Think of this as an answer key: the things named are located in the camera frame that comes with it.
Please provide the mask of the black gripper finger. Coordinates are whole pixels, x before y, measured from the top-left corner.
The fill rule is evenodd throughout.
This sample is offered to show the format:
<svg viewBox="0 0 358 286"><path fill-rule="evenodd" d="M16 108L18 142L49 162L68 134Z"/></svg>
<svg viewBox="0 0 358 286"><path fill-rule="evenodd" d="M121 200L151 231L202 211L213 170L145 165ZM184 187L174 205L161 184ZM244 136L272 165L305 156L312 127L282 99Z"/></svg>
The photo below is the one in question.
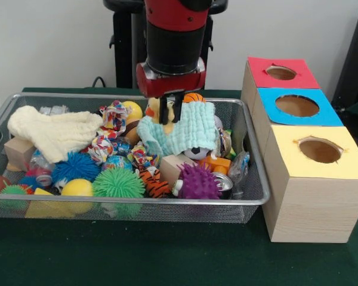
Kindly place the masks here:
<svg viewBox="0 0 358 286"><path fill-rule="evenodd" d="M172 93L172 95L175 96L175 101L173 105L174 119L172 122L177 123L178 121L180 121L181 118L181 109L184 100L184 91L175 91Z"/></svg>
<svg viewBox="0 0 358 286"><path fill-rule="evenodd" d="M166 125L168 123L168 107L167 96L164 95L159 98L159 123Z"/></svg>

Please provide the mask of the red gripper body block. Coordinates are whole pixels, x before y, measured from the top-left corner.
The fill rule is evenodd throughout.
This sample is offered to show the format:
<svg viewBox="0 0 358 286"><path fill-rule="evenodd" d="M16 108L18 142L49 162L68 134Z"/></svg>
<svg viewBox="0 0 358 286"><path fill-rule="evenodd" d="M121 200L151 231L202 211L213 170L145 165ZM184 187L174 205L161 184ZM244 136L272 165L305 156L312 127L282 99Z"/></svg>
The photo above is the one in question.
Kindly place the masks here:
<svg viewBox="0 0 358 286"><path fill-rule="evenodd" d="M206 68L203 59L199 58L193 72L165 75L155 72L145 62L137 64L136 78L138 88L146 98L160 98L165 94L202 88L205 84Z"/></svg>

